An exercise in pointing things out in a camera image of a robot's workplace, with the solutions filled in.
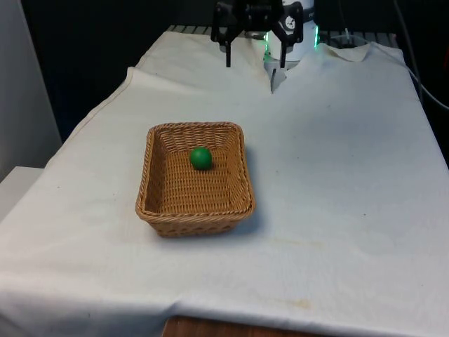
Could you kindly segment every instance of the white cloth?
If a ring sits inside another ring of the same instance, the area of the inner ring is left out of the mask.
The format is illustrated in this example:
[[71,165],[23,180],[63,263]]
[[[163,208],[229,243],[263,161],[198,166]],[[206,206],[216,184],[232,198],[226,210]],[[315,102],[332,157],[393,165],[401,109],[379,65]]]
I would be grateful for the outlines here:
[[[129,69],[0,224],[0,335],[148,336],[172,315],[448,335],[449,175],[407,70],[320,48],[272,95],[262,55],[239,39],[227,69],[165,33]],[[169,121],[242,126],[257,210],[233,232],[162,239],[136,216]]]

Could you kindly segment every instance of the woven basket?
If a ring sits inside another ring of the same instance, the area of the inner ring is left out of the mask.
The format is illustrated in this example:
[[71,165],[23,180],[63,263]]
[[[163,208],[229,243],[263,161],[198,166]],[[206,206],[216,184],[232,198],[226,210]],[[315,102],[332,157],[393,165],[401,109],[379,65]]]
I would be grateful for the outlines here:
[[[189,155],[207,147],[213,167],[197,171]],[[152,128],[135,206],[162,237],[233,229],[255,209],[243,132],[233,123],[175,123]]]

